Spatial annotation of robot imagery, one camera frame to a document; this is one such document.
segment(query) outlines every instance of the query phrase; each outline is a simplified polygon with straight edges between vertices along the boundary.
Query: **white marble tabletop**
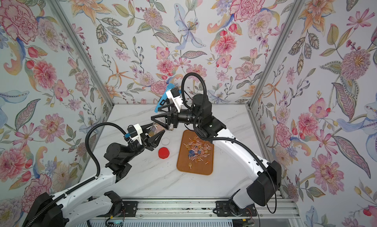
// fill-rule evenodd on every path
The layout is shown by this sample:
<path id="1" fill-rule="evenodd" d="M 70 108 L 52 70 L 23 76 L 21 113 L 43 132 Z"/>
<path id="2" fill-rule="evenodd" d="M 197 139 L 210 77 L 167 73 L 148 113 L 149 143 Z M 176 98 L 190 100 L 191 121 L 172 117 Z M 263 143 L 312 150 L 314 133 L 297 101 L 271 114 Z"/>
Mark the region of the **white marble tabletop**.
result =
<path id="1" fill-rule="evenodd" d="M 156 114 L 154 108 L 155 105 L 116 105 L 111 112 L 109 122 L 116 123 L 123 129 L 137 123 L 145 125 L 151 123 L 150 117 Z M 213 105 L 212 112 L 238 140 L 261 156 L 245 105 Z M 152 152 L 144 150 L 142 154 L 130 161 L 132 168 L 125 178 L 94 196 L 101 196 L 104 192 L 113 190 L 121 197 L 222 198 L 230 197 L 242 185 L 251 183 L 241 165 L 216 147 L 211 175 L 178 171 L 177 159 L 184 130 L 186 130 L 185 126 L 180 124 L 173 131 L 166 131 L 163 138 L 169 138 L 168 145 L 160 143 L 160 146 Z M 127 144 L 116 128 L 105 126 L 93 152 L 101 167 L 107 163 L 103 155 L 107 146 L 113 142 Z M 158 149 L 161 147 L 169 149 L 168 158 L 158 157 Z M 91 177 L 95 172 L 96 167 L 91 159 L 82 180 Z"/>

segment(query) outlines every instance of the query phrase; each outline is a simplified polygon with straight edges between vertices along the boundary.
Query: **floral wallpaper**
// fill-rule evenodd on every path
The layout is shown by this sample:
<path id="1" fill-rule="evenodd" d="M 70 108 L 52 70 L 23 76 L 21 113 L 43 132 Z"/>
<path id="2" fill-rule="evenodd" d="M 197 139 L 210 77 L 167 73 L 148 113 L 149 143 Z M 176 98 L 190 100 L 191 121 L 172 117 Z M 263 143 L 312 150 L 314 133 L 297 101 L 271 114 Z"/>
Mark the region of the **floral wallpaper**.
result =
<path id="1" fill-rule="evenodd" d="M 45 0 L 0 0 L 2 227 L 21 226 L 40 194 L 78 182 L 85 136 L 109 114 L 71 45 Z"/>
<path id="2" fill-rule="evenodd" d="M 254 93 L 293 0 L 59 0 L 115 103 L 157 103 L 186 73 L 213 103 Z M 199 81 L 186 81 L 192 97 Z"/>
<path id="3" fill-rule="evenodd" d="M 377 227 L 375 0 L 307 0 L 252 105 L 308 227 Z"/>

